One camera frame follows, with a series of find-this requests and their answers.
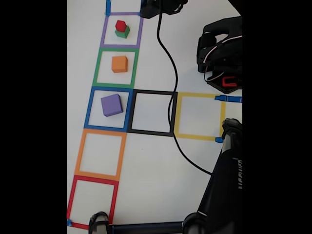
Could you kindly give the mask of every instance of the orange square outline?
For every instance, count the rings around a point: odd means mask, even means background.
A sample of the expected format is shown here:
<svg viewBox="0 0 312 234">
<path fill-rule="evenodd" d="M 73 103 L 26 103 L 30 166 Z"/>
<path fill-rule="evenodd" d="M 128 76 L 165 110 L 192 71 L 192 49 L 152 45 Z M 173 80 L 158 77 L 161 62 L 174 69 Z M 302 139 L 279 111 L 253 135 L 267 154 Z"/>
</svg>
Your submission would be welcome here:
<svg viewBox="0 0 312 234">
<path fill-rule="evenodd" d="M 100 173 L 84 172 L 84 171 L 80 170 L 82 153 L 83 153 L 84 143 L 86 140 L 87 133 L 120 136 L 121 137 L 121 144 L 120 144 L 120 151 L 119 151 L 116 175 L 106 175 L 106 174 L 100 174 Z M 78 158 L 77 158 L 76 167 L 75 167 L 75 175 L 119 181 L 120 173 L 121 173 L 121 167 L 122 167 L 122 161 L 123 161 L 123 154 L 124 154 L 125 144 L 126 144 L 126 136 L 127 136 L 127 133 L 122 133 L 122 132 L 111 132 L 111 131 L 105 131 L 105 130 L 86 129 L 86 128 L 83 129 L 80 147 L 79 147 Z"/>
</svg>

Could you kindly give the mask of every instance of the green square outline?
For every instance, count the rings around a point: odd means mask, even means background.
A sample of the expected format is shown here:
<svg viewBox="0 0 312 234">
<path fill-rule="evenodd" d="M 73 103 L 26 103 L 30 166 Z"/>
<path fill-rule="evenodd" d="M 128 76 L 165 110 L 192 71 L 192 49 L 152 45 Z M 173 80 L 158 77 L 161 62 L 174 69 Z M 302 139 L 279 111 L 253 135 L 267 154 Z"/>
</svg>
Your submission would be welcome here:
<svg viewBox="0 0 312 234">
<path fill-rule="evenodd" d="M 133 70 L 132 70 L 132 77 L 131 77 L 131 83 L 130 84 L 98 83 L 99 65 L 101 63 L 101 57 L 102 57 L 102 53 L 104 51 L 135 52 L 135 61 L 133 63 Z M 94 73 L 92 86 L 115 87 L 115 88 L 131 88 L 131 89 L 133 89 L 134 85 L 135 85 L 135 79 L 136 79 L 136 73 L 137 73 L 138 53 L 139 53 L 139 49 L 138 48 L 100 48 L 99 51 L 98 51 L 97 66 L 96 66 L 96 71 Z"/>
</svg>

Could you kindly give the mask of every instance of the purple square outline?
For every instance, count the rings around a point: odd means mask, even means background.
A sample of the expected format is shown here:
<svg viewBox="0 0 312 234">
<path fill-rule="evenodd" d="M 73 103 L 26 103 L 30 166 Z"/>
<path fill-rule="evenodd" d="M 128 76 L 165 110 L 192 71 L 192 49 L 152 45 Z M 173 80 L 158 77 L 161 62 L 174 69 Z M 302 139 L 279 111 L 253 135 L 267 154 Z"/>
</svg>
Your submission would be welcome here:
<svg viewBox="0 0 312 234">
<path fill-rule="evenodd" d="M 138 16 L 138 13 L 137 12 L 120 12 L 120 13 L 115 12 L 115 13 L 111 13 L 110 15 L 111 16 Z M 109 18 L 109 16 L 105 17 L 105 23 L 104 23 L 104 29 L 103 29 L 103 33 L 102 33 L 100 48 L 134 48 L 134 49 L 138 49 L 140 47 L 142 28 L 143 28 L 143 18 L 142 17 L 140 19 L 140 25 L 138 28 L 138 36 L 137 36 L 136 45 L 111 45 L 111 44 L 107 45 L 107 44 L 104 44 L 108 18 Z"/>
</svg>

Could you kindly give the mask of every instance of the black square outline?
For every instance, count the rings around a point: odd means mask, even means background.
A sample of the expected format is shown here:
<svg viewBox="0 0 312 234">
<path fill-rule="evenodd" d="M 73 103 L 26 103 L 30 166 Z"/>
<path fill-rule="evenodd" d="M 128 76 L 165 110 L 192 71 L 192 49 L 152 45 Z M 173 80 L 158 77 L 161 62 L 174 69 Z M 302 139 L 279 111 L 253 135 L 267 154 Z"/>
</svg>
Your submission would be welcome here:
<svg viewBox="0 0 312 234">
<path fill-rule="evenodd" d="M 176 102 L 177 102 L 177 92 L 174 94 L 174 99 L 172 101 L 172 112 L 171 112 L 171 126 L 172 129 L 169 133 L 164 132 L 154 132 L 154 131 L 147 131 L 147 130 L 137 130 L 132 129 L 132 121 L 133 121 L 133 115 L 136 105 L 136 99 L 137 94 L 157 94 L 157 95 L 172 95 L 172 92 L 167 91 L 154 91 L 154 90 L 141 90 L 141 89 L 134 89 L 133 90 L 133 96 L 132 96 L 132 103 L 130 108 L 130 116 L 129 116 L 129 122 L 128 122 L 128 133 L 139 133 L 139 134 L 147 134 L 147 135 L 155 135 L 155 136 L 166 136 L 166 137 L 173 137 L 173 131 L 175 130 L 175 121 L 176 121 Z"/>
</svg>

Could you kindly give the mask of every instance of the red square outline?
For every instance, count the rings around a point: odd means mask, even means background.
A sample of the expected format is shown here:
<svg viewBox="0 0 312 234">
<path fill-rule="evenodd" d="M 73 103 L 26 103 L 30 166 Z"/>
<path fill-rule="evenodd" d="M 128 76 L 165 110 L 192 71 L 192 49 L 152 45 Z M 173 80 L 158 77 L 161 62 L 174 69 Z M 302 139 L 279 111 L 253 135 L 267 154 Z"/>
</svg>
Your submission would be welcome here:
<svg viewBox="0 0 312 234">
<path fill-rule="evenodd" d="M 115 205 L 116 205 L 118 184 L 119 184 L 118 181 L 113 181 L 113 180 L 108 180 L 108 179 L 91 178 L 91 177 L 85 177 L 85 176 L 81 176 L 81 175 L 75 175 L 74 176 L 73 186 L 72 186 L 70 196 L 69 196 L 66 218 L 69 219 L 69 217 L 70 217 L 70 212 L 72 210 L 72 205 L 73 205 L 73 201 L 74 201 L 74 193 L 76 190 L 77 180 L 83 180 L 83 181 L 89 181 L 89 182 L 95 182 L 95 183 L 101 183 L 101 184 L 110 184 L 110 185 L 114 186 L 111 210 L 109 212 L 109 219 L 108 219 L 109 223 L 112 224 L 113 218 L 114 218 Z M 74 222 L 72 222 L 72 227 L 82 228 L 82 229 L 86 229 L 86 230 L 89 229 L 89 225 L 74 223 Z"/>
</svg>

